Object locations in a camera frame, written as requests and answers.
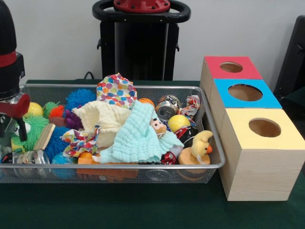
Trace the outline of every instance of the metal basket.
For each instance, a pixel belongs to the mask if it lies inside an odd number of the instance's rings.
[[[49,101],[65,104],[69,93],[87,88],[95,93],[96,85],[26,84],[22,91],[41,106]],[[175,95],[185,106],[187,96],[196,94],[201,106],[194,117],[199,131],[211,130],[210,165],[41,165],[0,164],[0,183],[207,183],[225,157],[205,94],[194,86],[136,86],[138,98],[150,98],[156,104],[167,94]],[[10,146],[11,128],[0,144]]]

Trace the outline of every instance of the mint green cloth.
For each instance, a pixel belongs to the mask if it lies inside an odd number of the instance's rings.
[[[153,106],[135,101],[132,113],[117,133],[111,147],[101,151],[101,163],[159,162],[173,146],[183,146],[176,135],[158,139],[150,121],[158,118]]]

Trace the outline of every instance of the orange spiky ball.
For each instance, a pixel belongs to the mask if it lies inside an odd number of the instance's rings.
[[[53,108],[49,114],[49,118],[62,117],[64,111],[64,106],[59,105]]]

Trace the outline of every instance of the black cable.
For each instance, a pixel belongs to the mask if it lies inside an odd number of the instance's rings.
[[[92,72],[90,72],[90,71],[85,74],[84,80],[87,79],[88,75],[91,75],[91,78],[94,80],[94,76],[93,76]]]

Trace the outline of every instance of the stacked boxes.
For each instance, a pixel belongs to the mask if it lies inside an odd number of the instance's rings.
[[[248,57],[205,57],[207,95],[226,164],[230,201],[287,200],[305,161],[305,141]]]

